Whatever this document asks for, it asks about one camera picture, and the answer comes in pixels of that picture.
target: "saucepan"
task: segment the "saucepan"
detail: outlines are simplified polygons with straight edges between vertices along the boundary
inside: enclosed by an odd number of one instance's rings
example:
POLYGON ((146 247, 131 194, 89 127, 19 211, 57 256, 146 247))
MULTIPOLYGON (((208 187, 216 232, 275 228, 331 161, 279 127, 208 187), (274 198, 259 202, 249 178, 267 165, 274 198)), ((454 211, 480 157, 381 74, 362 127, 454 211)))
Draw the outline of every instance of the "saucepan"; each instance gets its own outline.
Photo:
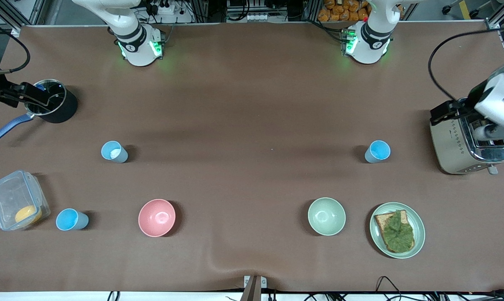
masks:
POLYGON ((66 87, 54 79, 41 80, 34 84, 35 87, 50 93, 46 107, 25 103, 27 114, 18 116, 4 127, 0 128, 0 138, 17 125, 33 120, 35 116, 51 123, 61 123, 69 120, 78 109, 78 99, 66 87))

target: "sandwich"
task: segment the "sandwich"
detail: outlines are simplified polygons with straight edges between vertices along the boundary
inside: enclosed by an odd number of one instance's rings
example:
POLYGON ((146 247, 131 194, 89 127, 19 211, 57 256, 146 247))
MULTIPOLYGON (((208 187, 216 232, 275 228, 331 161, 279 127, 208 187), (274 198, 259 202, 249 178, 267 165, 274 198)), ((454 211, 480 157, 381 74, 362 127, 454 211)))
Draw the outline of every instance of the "sandwich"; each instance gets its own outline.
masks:
POLYGON ((414 229, 408 223, 406 210, 375 215, 374 219, 388 250, 404 253, 414 247, 414 229))

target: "green plate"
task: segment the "green plate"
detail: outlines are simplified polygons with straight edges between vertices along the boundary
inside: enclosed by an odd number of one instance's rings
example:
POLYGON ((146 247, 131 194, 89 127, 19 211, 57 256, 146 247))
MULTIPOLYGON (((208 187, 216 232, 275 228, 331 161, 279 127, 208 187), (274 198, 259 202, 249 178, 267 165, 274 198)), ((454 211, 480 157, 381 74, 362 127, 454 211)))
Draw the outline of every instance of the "green plate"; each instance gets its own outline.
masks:
POLYGON ((391 256, 393 258, 398 259, 407 259, 415 254, 418 254, 419 251, 423 248, 423 244, 425 243, 425 226, 423 225, 423 221, 421 217, 410 207, 405 204, 397 203, 397 202, 389 202, 385 204, 381 204, 371 215, 371 222, 369 223, 369 231, 371 232, 371 237, 373 238, 374 243, 380 249, 380 251, 384 252, 384 254, 391 256), (374 219, 375 215, 395 212, 396 210, 406 210, 406 215, 408 217, 408 223, 414 228, 414 247, 407 252, 404 253, 394 253, 387 249, 384 240, 382 239, 382 235, 380 235, 380 229, 378 228, 378 224, 374 219))

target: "bread slice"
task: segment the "bread slice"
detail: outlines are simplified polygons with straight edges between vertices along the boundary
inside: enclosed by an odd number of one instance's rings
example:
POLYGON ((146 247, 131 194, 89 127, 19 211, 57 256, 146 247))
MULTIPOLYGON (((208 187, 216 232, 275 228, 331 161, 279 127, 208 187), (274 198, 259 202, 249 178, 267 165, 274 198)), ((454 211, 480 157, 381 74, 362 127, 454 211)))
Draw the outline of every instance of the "bread slice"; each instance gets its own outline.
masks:
MULTIPOLYGON (((378 224, 378 228, 380 229, 380 235, 382 236, 382 239, 384 239, 384 228, 388 224, 388 219, 395 215, 395 212, 390 212, 390 213, 384 213, 384 214, 379 214, 374 216, 374 220, 378 224)), ((408 216, 406 215, 406 210, 401 210, 401 223, 407 224, 408 223, 408 216)), ((412 246, 410 247, 410 250, 415 245, 415 240, 412 241, 412 246)), ((396 253, 395 251, 391 250, 389 247, 387 248, 389 251, 396 253)))

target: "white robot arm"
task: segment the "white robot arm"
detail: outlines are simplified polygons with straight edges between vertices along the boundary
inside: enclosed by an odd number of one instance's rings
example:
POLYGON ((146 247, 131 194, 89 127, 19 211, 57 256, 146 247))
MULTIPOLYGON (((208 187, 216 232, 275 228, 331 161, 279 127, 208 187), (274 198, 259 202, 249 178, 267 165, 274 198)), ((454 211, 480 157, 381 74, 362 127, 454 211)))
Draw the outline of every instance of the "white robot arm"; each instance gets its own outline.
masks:
POLYGON ((103 19, 111 28, 122 55, 135 66, 146 66, 162 57, 164 40, 159 29, 140 24, 130 9, 141 0, 72 0, 103 19))
POLYGON ((389 37, 401 19, 398 4, 418 3, 424 0, 369 0, 372 12, 367 22, 358 21, 349 29, 354 30, 352 42, 345 52, 363 64, 376 63, 389 44, 389 37))
POLYGON ((445 120, 474 116, 487 123, 474 129, 474 139, 478 141, 504 139, 504 66, 473 88, 466 101, 446 101, 431 110, 431 115, 433 125, 445 120))

